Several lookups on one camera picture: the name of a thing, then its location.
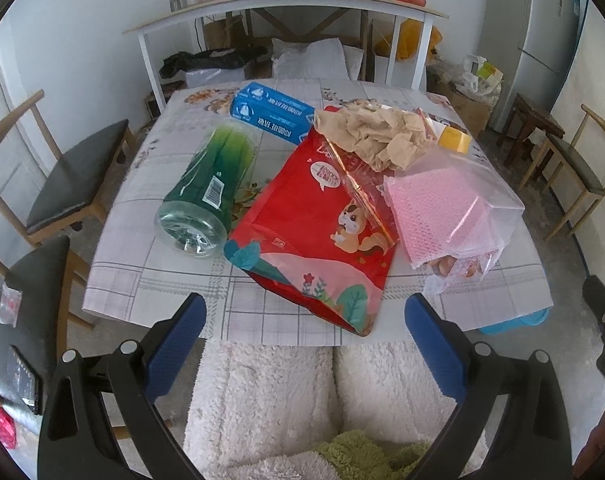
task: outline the blue tissue box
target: blue tissue box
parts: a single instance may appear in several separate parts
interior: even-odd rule
[[[296,146],[309,133],[313,113],[310,105],[255,82],[240,90],[231,104],[231,116],[235,119],[257,126]]]

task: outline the green bottle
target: green bottle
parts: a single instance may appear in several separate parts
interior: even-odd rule
[[[231,229],[234,197],[261,135],[259,129],[229,119],[196,153],[156,213],[156,227],[174,247],[202,257],[220,251]]]

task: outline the cardboard box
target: cardboard box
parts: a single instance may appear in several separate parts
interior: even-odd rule
[[[449,99],[474,139],[477,139],[480,132],[487,127],[491,115],[491,108],[488,105],[464,96],[453,85],[443,83],[429,72],[427,72],[427,91]]]
[[[227,48],[227,21],[217,20],[216,22],[205,23],[202,28],[204,33],[204,44],[208,49]],[[241,16],[234,16],[231,19],[231,47],[240,48],[249,46],[249,38],[245,32],[245,26]]]
[[[257,126],[296,146],[309,133],[314,108],[288,95],[250,83],[240,90],[231,104],[231,116]]]

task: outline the red packet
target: red packet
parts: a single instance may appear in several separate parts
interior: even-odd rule
[[[398,239],[383,177],[312,128],[231,234],[225,256],[267,290],[368,335]]]

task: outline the crumpled brown paper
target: crumpled brown paper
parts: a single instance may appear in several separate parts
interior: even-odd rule
[[[438,143],[420,115],[375,101],[358,100],[337,112],[316,110],[314,127],[377,172],[406,170]]]

